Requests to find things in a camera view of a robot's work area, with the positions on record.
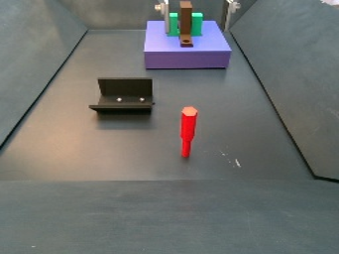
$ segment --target black bracket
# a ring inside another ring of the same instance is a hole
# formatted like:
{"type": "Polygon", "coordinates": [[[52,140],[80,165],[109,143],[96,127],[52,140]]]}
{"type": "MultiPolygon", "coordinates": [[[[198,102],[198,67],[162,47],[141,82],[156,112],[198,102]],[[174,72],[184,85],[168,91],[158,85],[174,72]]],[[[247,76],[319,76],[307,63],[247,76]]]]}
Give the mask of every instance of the black bracket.
{"type": "Polygon", "coordinates": [[[153,105],[152,78],[98,78],[100,100],[89,108],[97,112],[141,110],[150,111],[153,105]]]}

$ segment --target purple block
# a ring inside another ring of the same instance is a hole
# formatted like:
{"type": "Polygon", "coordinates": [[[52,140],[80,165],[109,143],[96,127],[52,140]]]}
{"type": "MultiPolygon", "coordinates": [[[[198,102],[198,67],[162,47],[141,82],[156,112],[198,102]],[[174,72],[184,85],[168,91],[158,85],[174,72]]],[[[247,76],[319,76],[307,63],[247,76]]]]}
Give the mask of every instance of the purple block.
{"type": "Polygon", "coordinates": [[[168,37],[162,21],[148,21],[144,40],[145,68],[225,68],[231,48],[214,21],[204,21],[202,36],[192,37],[193,48],[181,48],[168,37]]]}

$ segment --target red peg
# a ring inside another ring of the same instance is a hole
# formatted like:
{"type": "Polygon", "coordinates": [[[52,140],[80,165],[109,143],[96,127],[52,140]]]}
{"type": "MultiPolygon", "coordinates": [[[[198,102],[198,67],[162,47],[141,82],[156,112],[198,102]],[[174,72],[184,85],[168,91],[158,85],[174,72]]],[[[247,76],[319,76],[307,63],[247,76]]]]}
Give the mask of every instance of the red peg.
{"type": "Polygon", "coordinates": [[[196,117],[197,117],[197,110],[189,106],[184,107],[181,111],[181,139],[182,139],[182,149],[181,149],[181,156],[189,157],[190,154],[190,142],[194,137],[194,130],[196,130],[196,117]]]}

